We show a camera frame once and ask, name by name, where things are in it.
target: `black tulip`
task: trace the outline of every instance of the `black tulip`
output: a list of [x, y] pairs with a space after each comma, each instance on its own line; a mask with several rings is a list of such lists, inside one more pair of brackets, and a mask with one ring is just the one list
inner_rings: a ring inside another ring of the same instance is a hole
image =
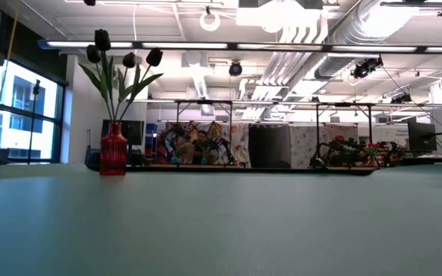
[[98, 53], [98, 49], [95, 45], [90, 44], [86, 47], [86, 57], [92, 64], [100, 62], [100, 53]]
[[111, 39], [108, 37], [108, 32], [105, 30], [95, 31], [95, 46], [99, 51], [108, 51], [111, 49]]
[[122, 60], [122, 65], [127, 68], [136, 67], [136, 55], [133, 52], [126, 54]]
[[162, 57], [163, 57], [163, 52], [159, 48], [154, 48], [147, 55], [146, 62], [149, 65], [156, 67], [156, 66], [160, 65]]

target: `flower arrangement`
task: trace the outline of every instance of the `flower arrangement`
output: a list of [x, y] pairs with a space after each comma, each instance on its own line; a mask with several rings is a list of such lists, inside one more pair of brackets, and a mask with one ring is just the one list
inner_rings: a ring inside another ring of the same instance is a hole
[[[127, 109], [134, 101], [136, 96], [148, 85], [154, 82], [157, 78], [161, 77], [163, 74], [154, 74], [152, 76], [146, 77], [147, 72], [151, 67], [157, 67], [160, 65], [161, 59], [163, 57], [163, 52], [154, 48], [146, 57], [146, 62], [148, 67], [146, 72], [144, 72], [143, 77], [140, 79], [141, 70], [139, 63], [136, 62], [136, 55], [133, 52], [126, 54], [122, 60], [122, 65], [125, 66], [125, 73], [119, 68], [114, 68], [114, 57], [107, 59], [107, 51], [111, 49], [111, 40], [108, 36], [108, 32], [105, 30], [95, 31], [95, 43], [88, 45], [86, 49], [86, 55], [88, 61], [95, 64], [97, 68], [97, 74], [88, 69], [83, 64], [79, 64], [81, 69], [90, 79], [91, 83], [100, 92], [101, 97], [104, 99], [107, 105], [108, 115], [110, 116], [110, 121], [115, 123], [121, 121], [126, 113]], [[136, 68], [134, 75], [134, 82], [129, 87], [125, 87], [125, 77], [127, 75], [127, 70]], [[114, 106], [114, 88], [118, 90], [117, 106]], [[119, 114], [120, 104], [130, 95], [130, 100], [127, 106], [124, 108], [122, 115]]]

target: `black monitor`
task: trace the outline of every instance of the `black monitor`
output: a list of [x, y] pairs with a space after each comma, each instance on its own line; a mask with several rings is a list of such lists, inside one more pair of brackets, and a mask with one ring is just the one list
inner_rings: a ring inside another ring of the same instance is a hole
[[[109, 120], [104, 120], [101, 127], [102, 138], [108, 135]], [[127, 139], [129, 145], [141, 145], [143, 143], [144, 121], [123, 120], [122, 136]]]
[[432, 152], [437, 150], [436, 128], [430, 123], [407, 122], [410, 150]]

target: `red vase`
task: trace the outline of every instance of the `red vase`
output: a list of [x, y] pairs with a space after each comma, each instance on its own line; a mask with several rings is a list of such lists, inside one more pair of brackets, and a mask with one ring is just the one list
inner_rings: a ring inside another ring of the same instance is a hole
[[127, 139], [122, 136], [121, 127], [122, 123], [110, 122], [108, 135], [101, 140], [101, 176], [126, 174]]

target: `light blue table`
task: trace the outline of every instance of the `light blue table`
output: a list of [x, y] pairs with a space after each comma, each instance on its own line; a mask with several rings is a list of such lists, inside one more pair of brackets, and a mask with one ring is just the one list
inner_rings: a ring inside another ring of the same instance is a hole
[[442, 275], [442, 166], [370, 176], [0, 167], [0, 275]]

